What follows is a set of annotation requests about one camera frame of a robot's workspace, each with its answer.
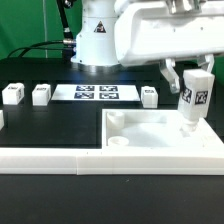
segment small white box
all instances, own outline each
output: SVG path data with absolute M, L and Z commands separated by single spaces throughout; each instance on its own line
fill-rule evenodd
M 36 85 L 32 92 L 34 106 L 47 106 L 51 98 L 51 86 L 48 84 Z
M 10 83 L 3 91 L 3 104 L 17 105 L 24 97 L 24 85 L 22 83 Z
M 0 110 L 0 130 L 4 127 L 4 117 L 3 117 L 3 111 Z
M 144 108 L 157 108 L 158 94 L 154 87 L 143 86 L 141 88 L 141 101 Z

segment white tray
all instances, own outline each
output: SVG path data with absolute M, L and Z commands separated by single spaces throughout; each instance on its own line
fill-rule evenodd
M 123 114 L 123 127 L 108 124 L 116 122 L 116 116 Z M 208 123 L 201 118 L 194 132 L 181 129 L 182 114 L 177 110 L 103 110 L 102 145 L 108 146 L 113 136 L 125 137 L 128 146 L 147 148 L 186 148 L 223 146 L 222 141 Z

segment warning label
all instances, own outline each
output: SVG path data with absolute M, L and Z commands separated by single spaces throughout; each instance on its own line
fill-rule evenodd
M 100 21 L 94 30 L 95 33 L 106 33 L 103 23 Z

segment cable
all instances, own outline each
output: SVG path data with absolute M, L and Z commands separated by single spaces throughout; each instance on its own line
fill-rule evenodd
M 52 45 L 52 44 L 61 44 L 63 43 L 63 40 L 52 40 L 52 41 L 45 41 L 45 42 L 40 42 L 37 44 L 33 44 L 30 47 L 40 47 L 40 46 L 45 46 L 45 45 Z M 20 55 L 18 57 L 23 57 L 24 54 L 26 54 L 28 51 L 30 51 L 31 49 L 28 47 L 27 49 L 25 49 L 24 51 L 22 51 L 20 53 Z
M 69 25 L 68 25 L 68 20 L 67 20 L 66 14 L 65 14 L 65 10 L 64 10 L 62 0 L 56 0 L 56 1 L 57 1 L 57 5 L 58 5 L 59 14 L 60 14 L 60 17 L 61 17 L 62 26 L 63 26 L 63 29 L 64 29 L 64 31 L 63 31 L 64 32 L 64 38 L 73 39 L 73 34 L 72 34 L 72 32 L 69 28 Z
M 20 47 L 17 48 L 15 50 L 13 50 L 12 52 L 9 53 L 9 55 L 7 56 L 7 58 L 10 58 L 11 55 L 13 55 L 15 52 L 20 51 L 20 50 L 55 50 L 55 51 L 62 51 L 64 49 L 67 48 L 48 48 L 48 47 Z

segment black-and-white pattern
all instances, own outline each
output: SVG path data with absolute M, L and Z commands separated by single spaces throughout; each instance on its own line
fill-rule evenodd
M 208 98 L 208 91 L 199 91 L 196 93 L 195 104 L 206 104 Z
M 117 86 L 100 86 L 101 92 L 118 92 Z
M 119 94 L 118 93 L 100 93 L 100 99 L 102 100 L 115 100 L 119 99 Z
M 75 99 L 94 99 L 94 93 L 75 93 Z
M 45 91 L 47 88 L 37 88 L 38 91 Z
M 16 90 L 16 89 L 18 89 L 18 87 L 16 87 L 16 86 L 9 86 L 8 89 Z
M 94 90 L 95 90 L 95 86 L 80 85 L 76 87 L 76 91 L 94 91 Z
M 190 103 L 191 102 L 191 97 L 192 97 L 192 91 L 188 88 L 185 88 L 185 90 L 183 92 L 182 99 L 184 101 L 186 101 L 187 103 Z

